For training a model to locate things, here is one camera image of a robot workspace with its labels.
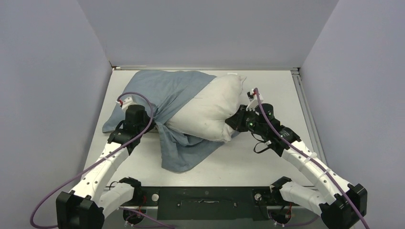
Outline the cream white pillow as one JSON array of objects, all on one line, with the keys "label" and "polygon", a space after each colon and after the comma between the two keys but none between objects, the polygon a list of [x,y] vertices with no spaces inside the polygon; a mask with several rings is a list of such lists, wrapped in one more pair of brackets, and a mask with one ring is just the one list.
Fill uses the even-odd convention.
[{"label": "cream white pillow", "polygon": [[225,123],[239,109],[246,76],[229,73],[215,77],[165,125],[182,134],[229,142],[234,130]]}]

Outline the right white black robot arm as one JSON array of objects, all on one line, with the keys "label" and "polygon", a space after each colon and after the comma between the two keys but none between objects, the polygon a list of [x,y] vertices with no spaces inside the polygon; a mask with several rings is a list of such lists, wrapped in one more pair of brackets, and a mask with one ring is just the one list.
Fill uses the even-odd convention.
[{"label": "right white black robot arm", "polygon": [[272,105],[259,104],[255,109],[242,105],[225,122],[235,131],[258,135],[260,143],[265,143],[267,149],[293,165],[315,187],[310,189],[282,177],[270,185],[270,198],[274,203],[305,207],[320,216],[330,229],[350,229],[358,221],[369,228],[364,219],[367,190],[361,184],[351,184],[327,167],[294,131],[274,117]]}]

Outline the patchwork and blue pillowcase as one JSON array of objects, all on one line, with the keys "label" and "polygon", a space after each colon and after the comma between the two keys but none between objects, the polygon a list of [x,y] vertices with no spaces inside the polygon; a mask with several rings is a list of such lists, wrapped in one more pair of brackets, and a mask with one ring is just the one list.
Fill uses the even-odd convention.
[{"label": "patchwork and blue pillowcase", "polygon": [[159,133],[162,168],[182,173],[194,168],[226,142],[202,139],[168,128],[165,123],[215,77],[199,71],[138,71],[123,90],[153,115]]}]

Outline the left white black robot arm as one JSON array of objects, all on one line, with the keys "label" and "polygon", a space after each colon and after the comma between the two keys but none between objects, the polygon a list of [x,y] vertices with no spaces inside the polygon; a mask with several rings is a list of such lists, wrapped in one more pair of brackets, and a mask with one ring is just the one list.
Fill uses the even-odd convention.
[{"label": "left white black robot arm", "polygon": [[59,229],[100,229],[105,219],[125,202],[137,205],[142,200],[140,182],[127,177],[110,191],[104,192],[120,165],[140,143],[153,120],[145,107],[129,105],[125,118],[110,134],[104,150],[81,181],[69,192],[61,192],[56,199],[57,227]]}]

